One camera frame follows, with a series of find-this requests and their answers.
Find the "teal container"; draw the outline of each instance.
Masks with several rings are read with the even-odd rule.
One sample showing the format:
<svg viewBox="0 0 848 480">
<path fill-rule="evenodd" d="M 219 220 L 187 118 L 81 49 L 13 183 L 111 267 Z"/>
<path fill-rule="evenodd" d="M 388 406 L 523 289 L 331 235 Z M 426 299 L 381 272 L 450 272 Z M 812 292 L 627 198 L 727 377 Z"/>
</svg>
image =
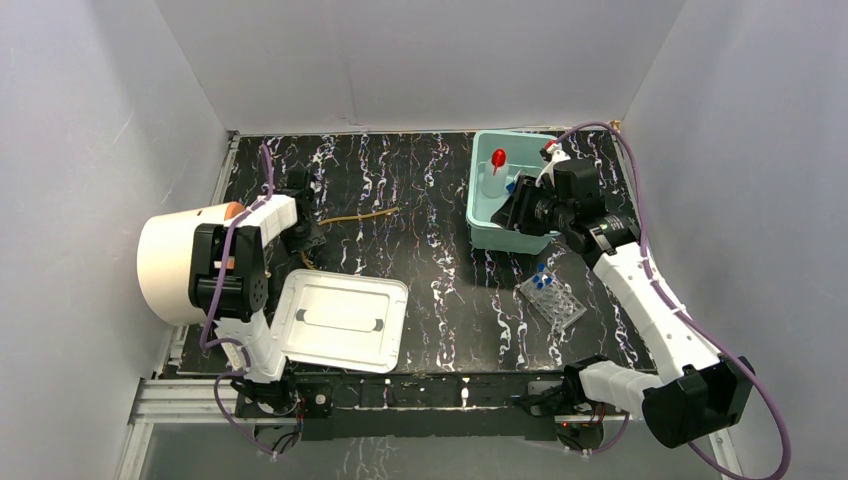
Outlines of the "teal container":
<svg viewBox="0 0 848 480">
<path fill-rule="evenodd" d="M 468 180 L 468 207 L 465 210 L 465 219 L 471 227 L 472 247 L 537 255 L 548 246 L 552 238 L 556 237 L 556 233 L 543 237 L 524 235 L 504 230 L 492 223 L 490 221 L 492 215 L 503 206 L 509 194 L 504 189 L 500 198 L 489 198 L 483 195 L 479 185 L 483 176 L 483 165 L 491 161 L 492 153 L 498 148 L 506 152 L 510 179 L 520 170 L 524 170 L 528 175 L 538 175 L 545 166 L 539 150 L 554 138 L 556 137 L 551 135 L 501 130 L 482 130 L 474 135 L 474 145 L 471 150 L 471 178 Z"/>
</svg>

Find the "white wall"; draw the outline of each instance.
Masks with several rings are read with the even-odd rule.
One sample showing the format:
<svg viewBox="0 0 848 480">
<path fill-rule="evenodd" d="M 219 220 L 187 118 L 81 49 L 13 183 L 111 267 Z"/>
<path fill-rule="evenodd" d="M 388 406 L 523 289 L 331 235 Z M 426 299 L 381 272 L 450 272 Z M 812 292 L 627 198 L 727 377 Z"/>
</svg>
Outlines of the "white wall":
<svg viewBox="0 0 848 480">
<path fill-rule="evenodd" d="M 848 5 L 689 1 L 624 120 L 677 294 L 747 355 L 786 415 L 786 478 L 848 478 Z M 732 429 L 777 465 L 757 396 Z"/>
<path fill-rule="evenodd" d="M 165 336 L 138 235 L 208 202 L 225 141 L 152 0 L 0 6 L 0 477 L 113 477 Z"/>
<path fill-rule="evenodd" d="M 242 133 L 621 118 L 683 0 L 157 0 Z"/>
</svg>

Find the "black marble table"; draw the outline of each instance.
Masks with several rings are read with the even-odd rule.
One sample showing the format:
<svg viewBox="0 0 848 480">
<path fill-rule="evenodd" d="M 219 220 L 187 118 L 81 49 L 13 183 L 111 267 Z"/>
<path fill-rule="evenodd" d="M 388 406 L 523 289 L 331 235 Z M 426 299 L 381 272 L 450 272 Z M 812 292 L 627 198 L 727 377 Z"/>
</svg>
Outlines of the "black marble table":
<svg viewBox="0 0 848 480">
<path fill-rule="evenodd" d="M 537 256 L 471 248 L 465 208 L 473 139 L 474 133 L 243 137 L 225 199 L 247 204 L 261 194 L 258 155 L 264 142 L 273 152 L 277 188 L 288 169 L 314 168 L 318 219 L 399 207 L 391 216 L 322 227 L 327 243 L 309 254 L 322 270 L 409 286 L 395 372 L 549 371 L 596 353 L 625 367 L 652 369 L 644 342 L 615 297 L 562 240 Z M 609 133 L 580 132 L 565 147 L 572 157 L 595 160 L 608 208 L 632 215 Z M 286 258 L 279 242 L 266 256 L 280 279 L 303 268 L 299 257 Z M 516 288 L 539 263 L 570 284 L 588 308 L 562 334 Z M 192 327 L 179 373 L 223 371 L 223 352 L 202 355 L 198 335 Z"/>
</svg>

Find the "yellow cord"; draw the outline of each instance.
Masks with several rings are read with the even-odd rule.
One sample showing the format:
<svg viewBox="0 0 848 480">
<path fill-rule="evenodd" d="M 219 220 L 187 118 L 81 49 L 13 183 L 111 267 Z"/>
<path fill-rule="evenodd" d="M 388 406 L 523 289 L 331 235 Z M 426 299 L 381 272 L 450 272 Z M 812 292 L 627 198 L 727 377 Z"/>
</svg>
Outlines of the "yellow cord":
<svg viewBox="0 0 848 480">
<path fill-rule="evenodd" d="M 321 220 L 320 222 L 318 222 L 318 226 L 327 225 L 328 223 L 346 222 L 348 220 L 365 220 L 366 218 L 377 217 L 377 216 L 380 216 L 380 215 L 390 215 L 390 214 L 395 213 L 397 211 L 398 211 L 398 207 L 392 207 L 392 208 L 387 208 L 385 210 L 380 210 L 379 212 L 366 213 L 364 215 L 351 215 L 349 217 L 328 218 L 326 220 Z M 311 260 L 309 260 L 309 257 L 306 256 L 306 252 L 300 252 L 300 259 L 303 261 L 303 264 L 306 265 L 306 268 L 308 268 L 310 270 L 318 270 L 318 267 L 316 267 L 315 264 L 312 263 Z"/>
</svg>

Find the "marble pattern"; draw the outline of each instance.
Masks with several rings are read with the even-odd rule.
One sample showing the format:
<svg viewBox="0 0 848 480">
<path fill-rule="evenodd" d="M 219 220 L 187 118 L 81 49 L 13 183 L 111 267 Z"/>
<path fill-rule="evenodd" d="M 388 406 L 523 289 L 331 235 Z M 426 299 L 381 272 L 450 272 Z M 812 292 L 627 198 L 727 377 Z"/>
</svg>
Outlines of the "marble pattern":
<svg viewBox="0 0 848 480">
<path fill-rule="evenodd" d="M 320 269 L 394 278 L 409 286 L 396 371 L 549 370 L 596 353 L 623 366 L 653 368 L 612 292 L 563 241 L 555 240 L 538 256 L 471 248 L 465 207 L 473 138 L 473 133 L 245 137 L 226 200 L 246 203 L 260 194 L 257 155 L 265 142 L 274 155 L 277 188 L 293 166 L 314 168 L 319 220 L 400 208 L 391 216 L 323 227 L 327 244 L 309 254 Z M 581 132 L 566 149 L 595 159 L 608 207 L 632 214 L 608 133 Z M 279 243 L 266 253 L 278 278 L 302 268 Z M 516 288 L 539 263 L 588 308 L 562 334 L 552 332 Z"/>
</svg>

